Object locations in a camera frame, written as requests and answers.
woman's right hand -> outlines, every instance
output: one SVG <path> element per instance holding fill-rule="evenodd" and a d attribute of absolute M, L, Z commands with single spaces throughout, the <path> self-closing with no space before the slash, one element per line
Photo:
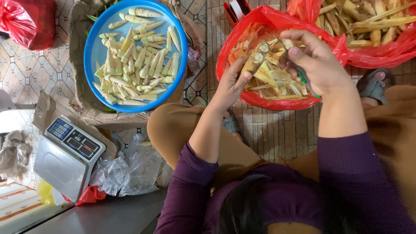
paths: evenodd
<path fill-rule="evenodd" d="M 325 42 L 306 30 L 286 30 L 281 32 L 281 38 L 300 40 L 305 47 L 292 47 L 279 58 L 279 67 L 291 74 L 292 79 L 300 81 L 297 70 L 290 60 L 305 69 L 316 94 L 325 96 L 336 92 L 339 88 L 353 88 L 345 69 L 336 59 Z"/>

fingernail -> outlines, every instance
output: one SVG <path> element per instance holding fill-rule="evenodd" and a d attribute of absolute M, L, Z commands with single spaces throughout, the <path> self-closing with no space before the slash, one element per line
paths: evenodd
<path fill-rule="evenodd" d="M 245 73 L 243 74 L 243 76 L 244 76 L 244 78 L 246 78 L 246 79 L 251 78 L 251 74 L 250 74 L 250 72 L 245 72 Z"/>
<path fill-rule="evenodd" d="M 289 49 L 289 54 L 290 55 L 297 55 L 297 48 L 296 47 L 292 47 Z"/>

red plastic bag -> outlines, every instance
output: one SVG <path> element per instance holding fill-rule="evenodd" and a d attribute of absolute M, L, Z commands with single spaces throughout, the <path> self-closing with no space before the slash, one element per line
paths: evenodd
<path fill-rule="evenodd" d="M 29 50 L 51 47 L 55 38 L 55 0 L 1 0 L 0 28 Z"/>
<path fill-rule="evenodd" d="M 290 0 L 286 13 L 315 24 L 322 0 Z M 416 5 L 409 8 L 416 15 Z M 368 49 L 349 50 L 348 64 L 362 68 L 397 67 L 416 56 L 416 24 L 411 23 L 395 42 Z"/>
<path fill-rule="evenodd" d="M 67 202 L 72 202 L 71 200 L 69 200 L 64 195 L 62 195 L 62 196 L 64 197 L 64 199 Z M 104 199 L 105 196 L 106 196 L 106 193 L 104 191 L 99 191 L 98 186 L 89 185 L 85 189 L 84 193 L 79 197 L 79 200 L 75 205 L 79 206 L 79 205 L 84 204 L 84 203 L 95 203 L 95 202 L 97 202 L 97 200 Z"/>
<path fill-rule="evenodd" d="M 318 28 L 314 24 L 305 23 L 305 21 L 296 19 L 286 13 L 278 11 L 270 6 L 260 6 L 245 16 L 231 31 L 230 35 L 224 42 L 218 55 L 216 74 L 218 81 L 223 76 L 227 56 L 230 54 L 231 49 L 237 44 L 237 40 L 243 34 L 244 30 L 250 23 L 258 22 L 260 25 L 268 25 L 272 29 L 299 29 L 308 30 L 315 35 L 322 36 L 322 40 L 325 41 L 333 51 L 334 55 L 345 66 L 348 59 L 348 50 L 345 41 L 345 35 L 340 37 L 332 37 L 324 30 Z M 309 108 L 319 102 L 320 99 L 310 97 L 304 100 L 266 100 L 260 95 L 253 92 L 243 91 L 240 98 L 247 104 L 257 107 L 262 107 L 270 110 L 302 110 Z"/>

sandal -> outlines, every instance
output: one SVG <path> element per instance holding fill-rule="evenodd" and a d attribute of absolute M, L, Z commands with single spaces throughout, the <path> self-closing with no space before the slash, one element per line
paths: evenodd
<path fill-rule="evenodd" d="M 235 117 L 234 113 L 230 109 L 228 109 L 227 111 L 228 113 L 230 113 L 230 116 L 228 116 L 227 118 L 224 118 L 221 124 L 230 133 L 238 132 L 241 138 L 243 139 L 244 144 L 250 147 L 250 144 L 248 143 L 247 138 L 244 136 L 244 134 L 241 133 L 240 125 L 238 124 L 237 118 Z"/>
<path fill-rule="evenodd" d="M 375 74 L 384 72 L 385 77 L 383 80 L 374 77 Z M 385 68 L 379 68 L 375 70 L 369 70 L 364 76 L 358 81 L 357 89 L 360 93 L 360 97 L 370 97 L 377 100 L 380 104 L 387 104 L 388 101 L 384 96 L 384 91 L 387 89 L 386 84 L 383 82 L 385 79 L 390 79 L 391 86 L 396 84 L 396 79 L 390 70 Z"/>

small knife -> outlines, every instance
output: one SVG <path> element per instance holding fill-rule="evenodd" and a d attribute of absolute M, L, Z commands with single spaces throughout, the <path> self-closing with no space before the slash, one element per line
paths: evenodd
<path fill-rule="evenodd" d="M 278 40 L 278 41 L 282 44 L 283 49 L 285 49 L 286 51 L 288 51 L 288 49 L 286 48 L 286 46 L 283 44 L 282 40 L 281 40 L 280 38 L 278 38 L 278 37 L 276 37 L 276 38 L 277 38 L 277 40 Z M 308 87 L 309 91 L 311 91 L 311 93 L 312 93 L 315 97 L 317 97 L 317 98 L 321 98 L 321 96 L 317 95 L 317 94 L 315 93 L 315 91 L 313 91 L 312 86 L 311 86 L 311 82 L 310 82 L 310 80 L 309 80 L 309 78 L 308 78 L 308 75 L 306 74 L 305 69 L 303 69 L 301 66 L 297 65 L 297 64 L 296 64 L 296 63 L 294 63 L 293 61 L 292 61 L 292 64 L 293 64 L 293 66 L 296 68 L 296 70 L 297 70 L 297 74 L 299 75 L 300 79 L 302 79 L 302 83 L 304 83 L 304 84 Z"/>

